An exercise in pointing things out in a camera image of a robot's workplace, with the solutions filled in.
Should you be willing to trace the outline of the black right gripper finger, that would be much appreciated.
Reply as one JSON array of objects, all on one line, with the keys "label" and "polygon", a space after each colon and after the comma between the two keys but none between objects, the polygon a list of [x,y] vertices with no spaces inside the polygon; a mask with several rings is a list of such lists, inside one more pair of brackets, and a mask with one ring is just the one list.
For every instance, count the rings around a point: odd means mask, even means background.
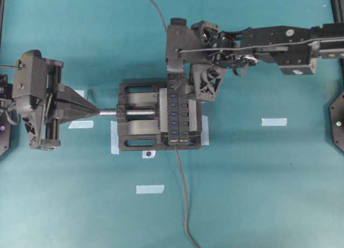
[{"label": "black right gripper finger", "polygon": [[190,64],[189,84],[185,88],[188,99],[215,101],[223,78],[223,68],[208,64]]},{"label": "black right gripper finger", "polygon": [[184,60],[178,50],[166,51],[166,63],[168,72],[168,90],[176,90],[180,87],[180,76],[184,73]]}]

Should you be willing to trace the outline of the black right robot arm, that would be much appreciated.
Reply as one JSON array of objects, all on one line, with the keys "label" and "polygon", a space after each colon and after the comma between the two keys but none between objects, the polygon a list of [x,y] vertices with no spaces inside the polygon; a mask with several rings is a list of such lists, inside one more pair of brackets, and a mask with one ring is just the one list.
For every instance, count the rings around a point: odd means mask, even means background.
[{"label": "black right robot arm", "polygon": [[174,18],[167,27],[167,88],[172,98],[214,101],[227,71],[243,76],[259,62],[285,75],[311,75],[321,59],[343,57],[343,23],[311,28],[270,26],[222,31]]}]

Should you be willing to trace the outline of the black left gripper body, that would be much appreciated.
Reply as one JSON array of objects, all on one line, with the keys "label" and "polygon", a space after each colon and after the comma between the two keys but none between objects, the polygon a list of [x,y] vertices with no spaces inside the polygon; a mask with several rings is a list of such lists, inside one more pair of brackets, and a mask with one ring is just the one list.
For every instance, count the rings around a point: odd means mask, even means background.
[{"label": "black left gripper body", "polygon": [[63,62],[29,50],[17,61],[12,99],[24,122],[31,149],[51,151],[60,145],[57,119],[49,118],[55,87],[61,83]]}]

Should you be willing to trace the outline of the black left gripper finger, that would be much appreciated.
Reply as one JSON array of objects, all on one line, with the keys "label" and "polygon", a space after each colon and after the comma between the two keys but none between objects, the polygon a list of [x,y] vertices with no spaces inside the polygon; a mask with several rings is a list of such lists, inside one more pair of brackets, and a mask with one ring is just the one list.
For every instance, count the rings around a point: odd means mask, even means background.
[{"label": "black left gripper finger", "polygon": [[98,115],[96,107],[83,107],[72,103],[56,102],[56,119],[60,122],[69,122]]},{"label": "black left gripper finger", "polygon": [[77,109],[83,109],[87,113],[100,112],[99,108],[87,101],[72,88],[63,84],[58,84],[58,101],[67,105],[73,105]]}]

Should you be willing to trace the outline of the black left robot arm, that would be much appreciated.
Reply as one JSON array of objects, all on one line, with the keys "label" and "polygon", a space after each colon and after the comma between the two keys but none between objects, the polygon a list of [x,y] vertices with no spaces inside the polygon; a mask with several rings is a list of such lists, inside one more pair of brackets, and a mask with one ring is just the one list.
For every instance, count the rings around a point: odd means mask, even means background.
[{"label": "black left robot arm", "polygon": [[51,151],[60,146],[60,125],[100,115],[100,110],[62,84],[63,62],[29,50],[12,66],[13,83],[1,75],[1,154],[10,148],[11,128],[24,124],[31,149]]}]

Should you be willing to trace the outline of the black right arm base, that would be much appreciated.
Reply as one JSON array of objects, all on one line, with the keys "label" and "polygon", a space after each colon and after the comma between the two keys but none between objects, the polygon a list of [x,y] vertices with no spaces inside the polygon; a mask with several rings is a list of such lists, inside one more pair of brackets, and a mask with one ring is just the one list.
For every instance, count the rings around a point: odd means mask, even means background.
[{"label": "black right arm base", "polygon": [[333,144],[341,151],[343,147],[343,92],[329,106],[330,127]]}]

